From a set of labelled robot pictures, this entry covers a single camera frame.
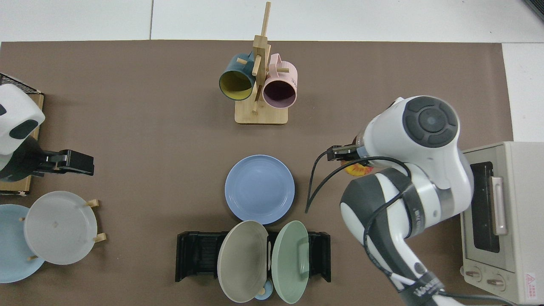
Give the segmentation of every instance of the pink mug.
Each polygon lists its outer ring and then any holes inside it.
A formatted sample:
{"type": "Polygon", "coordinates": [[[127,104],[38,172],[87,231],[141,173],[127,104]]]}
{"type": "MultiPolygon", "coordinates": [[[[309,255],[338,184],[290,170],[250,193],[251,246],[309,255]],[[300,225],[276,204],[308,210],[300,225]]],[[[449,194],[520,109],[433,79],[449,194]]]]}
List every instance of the pink mug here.
{"type": "Polygon", "coordinates": [[[263,86],[263,100],[274,108],[287,108],[296,101],[298,73],[290,62],[282,61],[278,53],[270,56],[269,75],[263,86]]]}

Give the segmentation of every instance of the green plate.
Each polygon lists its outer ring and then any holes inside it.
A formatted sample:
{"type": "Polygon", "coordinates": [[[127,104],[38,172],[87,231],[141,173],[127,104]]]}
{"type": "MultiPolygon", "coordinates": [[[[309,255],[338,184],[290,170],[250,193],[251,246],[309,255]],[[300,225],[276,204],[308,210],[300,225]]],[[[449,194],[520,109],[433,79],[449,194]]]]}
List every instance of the green plate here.
{"type": "Polygon", "coordinates": [[[286,303],[296,303],[310,275],[308,231],[300,221],[287,223],[272,249],[272,281],[277,294],[286,303]]]}

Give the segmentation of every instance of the toaster oven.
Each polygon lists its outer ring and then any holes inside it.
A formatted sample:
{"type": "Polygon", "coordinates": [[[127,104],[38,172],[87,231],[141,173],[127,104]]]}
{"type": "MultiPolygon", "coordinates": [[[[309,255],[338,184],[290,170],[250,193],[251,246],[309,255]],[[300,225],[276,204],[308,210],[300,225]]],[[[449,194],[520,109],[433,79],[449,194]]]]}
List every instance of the toaster oven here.
{"type": "Polygon", "coordinates": [[[544,303],[544,143],[464,154],[474,174],[473,200],[461,214],[465,281],[517,304],[544,303]]]}

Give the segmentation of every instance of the orange fruit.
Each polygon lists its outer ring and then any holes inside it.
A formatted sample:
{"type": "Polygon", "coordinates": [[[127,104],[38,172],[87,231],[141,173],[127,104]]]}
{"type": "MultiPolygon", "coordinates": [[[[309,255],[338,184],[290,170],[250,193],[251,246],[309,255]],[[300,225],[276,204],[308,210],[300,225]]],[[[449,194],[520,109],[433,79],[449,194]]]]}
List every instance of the orange fruit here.
{"type": "MultiPolygon", "coordinates": [[[[341,165],[345,165],[347,163],[348,162],[346,162],[346,161],[340,161],[341,165]]],[[[344,171],[346,171],[349,175],[364,176],[364,175],[369,174],[372,171],[372,169],[374,169],[374,168],[373,167],[365,167],[365,166],[357,163],[357,164],[352,164],[351,166],[345,168],[344,171]]]]}

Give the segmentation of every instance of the oven door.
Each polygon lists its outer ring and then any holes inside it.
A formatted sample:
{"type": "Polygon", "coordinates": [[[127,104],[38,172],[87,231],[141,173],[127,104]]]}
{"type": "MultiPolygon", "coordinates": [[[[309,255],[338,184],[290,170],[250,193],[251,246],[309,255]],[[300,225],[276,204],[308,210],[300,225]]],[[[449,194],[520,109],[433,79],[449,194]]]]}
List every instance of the oven door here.
{"type": "Polygon", "coordinates": [[[471,207],[461,216],[466,258],[514,272],[504,146],[467,152],[465,156],[474,174],[471,207]],[[496,219],[502,219],[498,225],[496,219]]]}

